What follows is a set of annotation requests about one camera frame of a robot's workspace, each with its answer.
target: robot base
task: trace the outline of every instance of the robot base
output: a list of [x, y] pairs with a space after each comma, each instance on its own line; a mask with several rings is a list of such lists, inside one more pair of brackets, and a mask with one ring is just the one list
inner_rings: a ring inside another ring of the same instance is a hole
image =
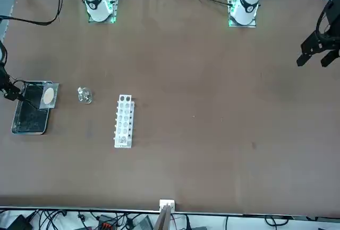
[[89, 23], [105, 23], [105, 24], [115, 23], [117, 19], [118, 0], [112, 0], [112, 3], [109, 3], [109, 8], [112, 8], [113, 12], [104, 21], [97, 22], [93, 20], [93, 18], [89, 15]]
[[[236, 0], [228, 0], [228, 3], [235, 4]], [[231, 13], [234, 11], [234, 7], [228, 6], [228, 26], [229, 27], [250, 27], [250, 28], [255, 28], [256, 27], [256, 18], [251, 21], [251, 23], [247, 25], [242, 25], [237, 23], [231, 16]]]

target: power adapter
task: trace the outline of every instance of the power adapter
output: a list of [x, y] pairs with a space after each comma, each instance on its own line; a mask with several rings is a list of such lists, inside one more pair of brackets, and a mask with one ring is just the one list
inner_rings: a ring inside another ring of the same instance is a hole
[[134, 229], [133, 220], [129, 217], [127, 217], [125, 225], [127, 230]]
[[33, 227], [23, 215], [19, 215], [7, 230], [32, 230]]

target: brown table surface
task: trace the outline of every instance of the brown table surface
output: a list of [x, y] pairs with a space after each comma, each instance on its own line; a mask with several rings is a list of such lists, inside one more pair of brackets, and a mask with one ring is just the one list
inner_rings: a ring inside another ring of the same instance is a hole
[[[56, 2], [13, 15], [49, 20]], [[120, 0], [110, 25], [64, 0], [50, 26], [11, 21], [7, 71], [61, 86], [44, 135], [13, 135], [16, 103], [0, 99], [0, 203], [340, 216], [340, 63], [295, 63], [324, 4], [261, 0], [256, 29], [206, 0]], [[121, 93], [132, 149], [114, 148]]]

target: black tray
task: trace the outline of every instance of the black tray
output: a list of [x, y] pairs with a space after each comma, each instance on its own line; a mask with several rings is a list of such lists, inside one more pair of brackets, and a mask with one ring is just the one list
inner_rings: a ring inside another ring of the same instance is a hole
[[[43, 87], [52, 84], [51, 81], [28, 81], [31, 84], [21, 87], [23, 95], [30, 100], [34, 106], [39, 108]], [[27, 102], [18, 101], [12, 123], [14, 134], [43, 134], [46, 131], [49, 109], [36, 110]]]

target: wire bundle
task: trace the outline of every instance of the wire bundle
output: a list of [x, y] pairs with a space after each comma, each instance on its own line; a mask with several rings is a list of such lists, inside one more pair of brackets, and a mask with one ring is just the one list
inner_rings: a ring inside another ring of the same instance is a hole
[[[97, 221], [99, 221], [99, 219], [100, 219], [99, 216], [95, 216], [95, 215], [92, 213], [92, 211], [90, 211], [90, 213], [91, 213], [91, 215], [92, 215]], [[121, 230], [124, 230], [124, 229], [132, 230], [132, 228], [131, 228], [130, 226], [131, 226], [131, 224], [133, 224], [133, 220], [134, 220], [135, 218], [137, 218], [138, 216], [140, 216], [141, 214], [137, 214], [137, 215], [134, 216], [133, 218], [129, 218], [129, 217], [128, 217], [129, 214], [130, 214], [130, 213], [124, 213], [123, 215], [118, 216], [118, 214], [116, 213], [116, 217], [115, 217], [115, 218], [111, 218], [111, 219], [109, 219], [109, 220], [107, 220], [107, 221], [102, 222], [102, 223], [101, 223], [100, 225], [98, 225], [94, 230], [97, 230], [97, 229], [100, 228], [100, 227], [101, 227], [100, 230], [105, 230], [105, 228], [102, 228], [103, 224], [104, 224], [104, 223], [108, 223], [108, 222], [112, 222], [112, 221], [114, 221], [114, 223], [111, 224], [111, 225], [115, 225], [117, 228], [124, 226], [123, 228], [121, 228]], [[84, 223], [84, 222], [85, 222], [85, 216], [84, 216], [83, 214], [80, 214], [79, 211], [78, 211], [78, 218], [80, 218], [80, 220], [81, 220], [83, 226], [84, 226], [86, 229], [89, 229], [89, 228], [85, 225], [85, 223]]]
[[[60, 15], [60, 12], [62, 10], [62, 6], [63, 6], [63, 1], [64, 0], [58, 0], [58, 7], [57, 7], [57, 12], [54, 16], [53, 19], [51, 19], [50, 21], [47, 21], [47, 22], [40, 22], [40, 21], [34, 21], [34, 20], [27, 20], [27, 19], [22, 19], [22, 18], [15, 18], [15, 17], [12, 17], [12, 16], [5, 16], [5, 15], [0, 15], [0, 23], [3, 21], [3, 20], [17, 20], [17, 21], [22, 21], [22, 22], [26, 22], [26, 23], [31, 23], [31, 24], [35, 24], [35, 25], [50, 25], [52, 24], [56, 19], [57, 17]], [[6, 49], [6, 47], [3, 45], [3, 43], [1, 42], [0, 40], [0, 50], [1, 50], [1, 53], [2, 53], [2, 57], [1, 57], [1, 61], [3, 63], [3, 65], [5, 66], [7, 64], [7, 58], [8, 58], [8, 51]], [[29, 82], [27, 81], [24, 81], [24, 80], [17, 80], [15, 78], [13, 78], [12, 76], [10, 76], [7, 72], [6, 74], [11, 77], [14, 82], [13, 82], [13, 85], [17, 82], [23, 82], [24, 84], [24, 88], [26, 89], [26, 85], [27, 84], [30, 84]], [[31, 101], [25, 99], [24, 101], [26, 101], [29, 105], [31, 105], [34, 109], [36, 110], [39, 110], [36, 106], [34, 106], [32, 104]]]

